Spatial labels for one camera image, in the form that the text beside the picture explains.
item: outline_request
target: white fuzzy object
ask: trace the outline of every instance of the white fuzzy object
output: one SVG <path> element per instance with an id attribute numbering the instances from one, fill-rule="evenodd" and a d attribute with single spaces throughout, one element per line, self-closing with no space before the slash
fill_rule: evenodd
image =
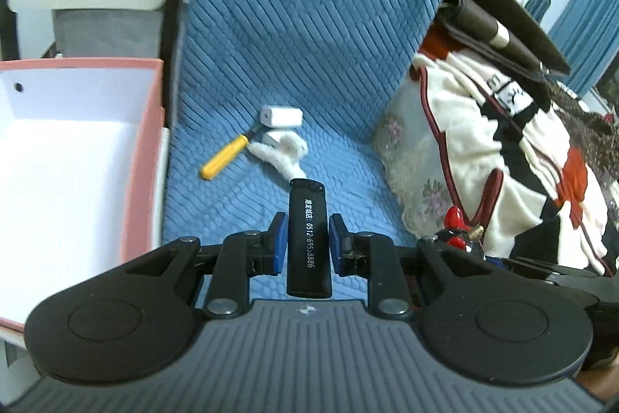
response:
<path id="1" fill-rule="evenodd" d="M 295 132 L 283 134 L 276 148 L 261 142 L 252 142 L 247 149 L 255 157 L 273 165 L 287 181 L 306 179 L 299 160 L 308 153 L 308 143 Z"/>

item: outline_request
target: metal screw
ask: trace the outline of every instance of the metal screw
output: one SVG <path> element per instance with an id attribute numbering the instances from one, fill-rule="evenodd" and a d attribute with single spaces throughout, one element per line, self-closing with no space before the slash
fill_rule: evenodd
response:
<path id="1" fill-rule="evenodd" d="M 238 309 L 238 305 L 236 301 L 229 298 L 217 298 L 212 300 L 206 308 L 215 315 L 230 315 Z"/>
<path id="2" fill-rule="evenodd" d="M 378 304 L 378 308 L 387 315 L 402 315 L 409 310 L 410 306 L 404 300 L 385 298 Z"/>

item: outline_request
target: blue bedspread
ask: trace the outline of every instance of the blue bedspread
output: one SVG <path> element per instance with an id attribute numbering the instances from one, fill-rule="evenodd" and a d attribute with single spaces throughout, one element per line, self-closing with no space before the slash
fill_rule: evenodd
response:
<path id="1" fill-rule="evenodd" d="M 220 243 L 266 229 L 288 209 L 287 184 L 241 154 L 215 180 L 198 171 L 256 121 L 261 105 L 304 112 L 309 178 L 327 187 L 329 213 L 351 231 L 411 245 L 386 187 L 371 133 L 441 0 L 191 0 L 179 70 L 165 201 L 167 242 Z M 253 297 L 285 298 L 285 279 L 252 280 Z M 333 278 L 336 298 L 365 297 L 361 279 Z"/>

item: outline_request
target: curtain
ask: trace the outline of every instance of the curtain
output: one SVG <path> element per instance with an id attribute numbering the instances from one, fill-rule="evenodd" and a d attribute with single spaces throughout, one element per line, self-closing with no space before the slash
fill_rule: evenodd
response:
<path id="1" fill-rule="evenodd" d="M 526 9 L 531 15 L 531 17 L 538 23 L 542 21 L 542 18 L 550 8 L 551 0 L 528 0 L 524 5 L 524 9 Z"/>
<path id="2" fill-rule="evenodd" d="M 619 0 L 570 0 L 549 35 L 572 67 L 564 83 L 583 96 L 619 50 Z"/>

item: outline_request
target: pink box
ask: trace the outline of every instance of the pink box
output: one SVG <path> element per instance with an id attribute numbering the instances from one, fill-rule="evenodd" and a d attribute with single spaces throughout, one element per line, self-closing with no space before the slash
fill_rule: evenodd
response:
<path id="1" fill-rule="evenodd" d="M 0 62 L 0 329 L 151 249 L 162 62 Z"/>

